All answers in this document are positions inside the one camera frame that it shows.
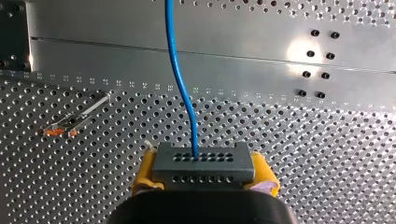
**perforated metal panel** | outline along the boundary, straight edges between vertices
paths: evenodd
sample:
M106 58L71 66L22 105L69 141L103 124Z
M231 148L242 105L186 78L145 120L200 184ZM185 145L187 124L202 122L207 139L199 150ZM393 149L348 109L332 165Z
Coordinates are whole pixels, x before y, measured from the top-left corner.
M302 223L395 223L395 2L273 2L176 5L200 145L262 152ZM0 73L0 218L104 223L131 194L145 140L190 144L163 1L30 1L28 10L37 72ZM99 90L112 104L78 137L35 135Z

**wire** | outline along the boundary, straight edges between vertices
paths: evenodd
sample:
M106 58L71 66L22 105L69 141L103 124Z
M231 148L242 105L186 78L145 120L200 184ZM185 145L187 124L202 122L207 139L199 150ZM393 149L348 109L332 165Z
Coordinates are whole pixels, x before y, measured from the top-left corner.
M166 37L168 39L169 57L171 59L172 69L174 71L178 89L180 90L181 98L184 101L184 105L186 106L186 110L190 118L192 156L197 157L198 156L197 122L195 118L194 108L192 107L189 93L186 89L186 85L184 84L183 76L181 75L180 67L178 65L177 46L176 46L175 28L174 28L173 2L174 0L165 1Z

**black hole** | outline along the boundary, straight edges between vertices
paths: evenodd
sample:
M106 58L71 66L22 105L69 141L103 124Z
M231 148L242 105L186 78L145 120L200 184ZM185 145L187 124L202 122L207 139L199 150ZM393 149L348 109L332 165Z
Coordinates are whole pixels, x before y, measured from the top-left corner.
M8 62L7 61L0 61L0 67L7 67Z
M322 73L321 77L324 78L324 79L329 79L330 78L330 74L329 73Z
M315 52L314 52L314 51L312 51L312 50L309 50L309 51L306 53L306 56L308 56L308 57L312 58L312 57L314 57L314 56L315 56Z
M226 179L226 181L227 181L228 183L233 182L233 177L232 177L232 176L228 176L227 179Z
M327 53L327 54L326 54L326 58L329 59L329 60L333 60L333 59L335 58L335 54L333 54L333 53Z
M197 182L197 177L196 176L192 176L192 177L190 177L190 182L191 183L195 183L195 182Z
M298 94L302 97L306 96L306 91L298 91Z
M331 38L333 39L338 39L340 37L340 33L338 32L332 32L332 34L330 35Z
M311 73L308 71L303 72L303 77L311 77Z
M317 97L320 98L320 99L324 99L326 97L326 94L321 92L321 91L319 91L319 92L317 92Z
M320 31L319 30L313 30L313 31L311 31L311 35L312 36L318 36L320 34Z
M214 176L210 176L208 180L209 180L209 183L213 183L216 181L216 178Z
M199 177L199 182L201 182L201 183L206 182L206 177L205 176L200 176Z

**metal rod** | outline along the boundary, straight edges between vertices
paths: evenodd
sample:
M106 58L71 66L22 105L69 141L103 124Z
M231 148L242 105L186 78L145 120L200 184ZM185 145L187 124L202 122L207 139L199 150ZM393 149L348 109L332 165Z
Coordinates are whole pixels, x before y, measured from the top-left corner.
M104 104L105 102L110 100L110 94L106 93L106 96L102 97L99 101L97 101L95 104L91 105L84 111L82 111L81 116L85 116L90 114L93 110L95 110L99 105Z

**silver surface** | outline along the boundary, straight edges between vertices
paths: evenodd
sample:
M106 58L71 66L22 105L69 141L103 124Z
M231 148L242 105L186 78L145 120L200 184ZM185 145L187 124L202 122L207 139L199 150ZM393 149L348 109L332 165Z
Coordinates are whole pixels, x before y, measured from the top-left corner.
M177 4L180 63L201 146L243 141L264 153L280 199L303 223L395 223L395 1L263 2ZM165 51L163 1L28 5L36 73L0 73L0 218L104 223L130 196L145 140L189 145ZM329 38L332 31L340 38ZM318 57L308 59L308 49ZM328 51L333 61L319 57ZM55 115L93 104L97 90L112 92L112 103L93 111L84 134L35 135Z
M270 0L260 6L255 0L178 2L184 2L175 4L180 51L396 70L392 0L278 0L275 7ZM31 36L166 49L163 1L33 0L29 14ZM320 30L320 36L310 36L312 29ZM329 38L333 31L341 34L339 39ZM310 49L314 58L306 57ZM325 59L327 52L335 59Z
M90 83L104 91L126 88L178 94L168 53L163 50L33 40L32 52L35 68L41 72L39 77L30 75L32 80L44 78L55 85L67 80L65 84L79 89L86 87L83 83ZM196 53L181 53L179 59L194 98L216 96L258 104L396 110L396 74L392 73ZM303 77L304 71L309 71L311 77ZM331 77L321 78L323 72ZM297 90L306 91L307 96L298 96ZM326 98L316 97L318 91L326 93Z
M1 86L5 223L103 223L131 193L144 140L189 144L176 94L115 93L113 105L93 112L96 122L85 134L65 140L39 138L35 130L53 115L89 105L89 94L77 98L80 91L7 77ZM201 146L246 141L264 153L282 183L280 199L303 223L394 223L394 115L209 97L194 102Z

